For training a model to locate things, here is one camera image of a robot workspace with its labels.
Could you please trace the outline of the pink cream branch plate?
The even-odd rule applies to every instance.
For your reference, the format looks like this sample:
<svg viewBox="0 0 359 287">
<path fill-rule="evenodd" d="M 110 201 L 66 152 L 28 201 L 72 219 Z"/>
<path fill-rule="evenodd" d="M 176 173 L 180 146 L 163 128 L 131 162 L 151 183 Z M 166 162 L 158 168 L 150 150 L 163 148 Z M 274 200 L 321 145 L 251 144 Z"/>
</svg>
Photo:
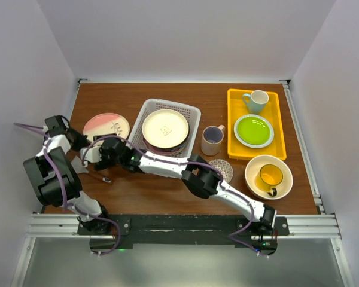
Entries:
<svg viewBox="0 0 359 287">
<path fill-rule="evenodd" d="M 94 141 L 95 136 L 115 134 L 123 138 L 128 138 L 130 133 L 129 122 L 120 114 L 103 113 L 92 117 L 83 128 L 83 134 L 90 141 Z"/>
</svg>

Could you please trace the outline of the red rimmed cream plate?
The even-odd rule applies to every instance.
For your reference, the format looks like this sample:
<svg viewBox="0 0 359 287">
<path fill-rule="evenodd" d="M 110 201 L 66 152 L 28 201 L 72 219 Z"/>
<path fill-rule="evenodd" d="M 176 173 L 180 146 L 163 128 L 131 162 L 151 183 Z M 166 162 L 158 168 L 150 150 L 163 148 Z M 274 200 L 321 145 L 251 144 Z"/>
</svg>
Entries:
<svg viewBox="0 0 359 287">
<path fill-rule="evenodd" d="M 161 136 L 154 135 L 143 137 L 143 143 L 147 150 L 158 155 L 175 155 L 179 153 L 186 145 L 188 134 L 186 137 L 165 133 Z"/>
</svg>

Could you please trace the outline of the pink dotted scalloped plate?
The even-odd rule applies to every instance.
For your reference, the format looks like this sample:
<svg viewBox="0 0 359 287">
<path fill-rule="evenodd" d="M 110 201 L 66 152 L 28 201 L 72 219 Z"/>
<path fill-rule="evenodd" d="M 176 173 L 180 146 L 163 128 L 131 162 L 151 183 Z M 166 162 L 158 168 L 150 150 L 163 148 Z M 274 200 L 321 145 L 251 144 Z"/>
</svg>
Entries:
<svg viewBox="0 0 359 287">
<path fill-rule="evenodd" d="M 173 150 L 163 150 L 163 149 L 160 149 L 160 148 L 156 148 L 152 145 L 150 145 L 149 143 L 144 143 L 145 147 L 146 147 L 146 150 L 154 153 L 154 154 L 157 154 L 157 155 L 164 155 L 164 156 L 172 156 L 172 155 L 175 155 L 177 153 L 180 152 L 181 148 L 175 148 Z"/>
</svg>

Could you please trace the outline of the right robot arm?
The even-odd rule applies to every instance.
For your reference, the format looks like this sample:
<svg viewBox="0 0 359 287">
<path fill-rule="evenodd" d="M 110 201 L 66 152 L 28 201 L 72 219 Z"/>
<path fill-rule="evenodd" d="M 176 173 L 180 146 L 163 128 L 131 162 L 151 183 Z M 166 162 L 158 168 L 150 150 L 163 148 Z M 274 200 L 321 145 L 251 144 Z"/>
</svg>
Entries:
<svg viewBox="0 0 359 287">
<path fill-rule="evenodd" d="M 267 235 L 276 227 L 274 208 L 233 188 L 221 172 L 199 155 L 183 158 L 157 155 L 119 136 L 106 135 L 98 136 L 82 149 L 80 157 L 83 162 L 93 163 L 96 170 L 120 165 L 133 173 L 180 179 L 194 196 L 218 199 L 240 211 L 250 224 L 254 223 L 258 233 Z"/>
</svg>

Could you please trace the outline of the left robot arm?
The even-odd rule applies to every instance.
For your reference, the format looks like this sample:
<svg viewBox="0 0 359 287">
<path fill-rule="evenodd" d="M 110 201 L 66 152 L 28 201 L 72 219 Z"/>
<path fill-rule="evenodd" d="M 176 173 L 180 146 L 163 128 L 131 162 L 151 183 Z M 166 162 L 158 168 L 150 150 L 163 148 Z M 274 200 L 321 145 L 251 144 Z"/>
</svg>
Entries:
<svg viewBox="0 0 359 287">
<path fill-rule="evenodd" d="M 45 119 L 45 127 L 24 125 L 43 135 L 42 150 L 25 160 L 23 166 L 43 206 L 61 207 L 78 216 L 78 222 L 87 231 L 108 234 L 112 231 L 112 220 L 105 207 L 90 198 L 82 188 L 78 174 L 67 157 L 71 150 L 79 152 L 89 146 L 90 141 L 75 129 L 63 115 Z"/>
</svg>

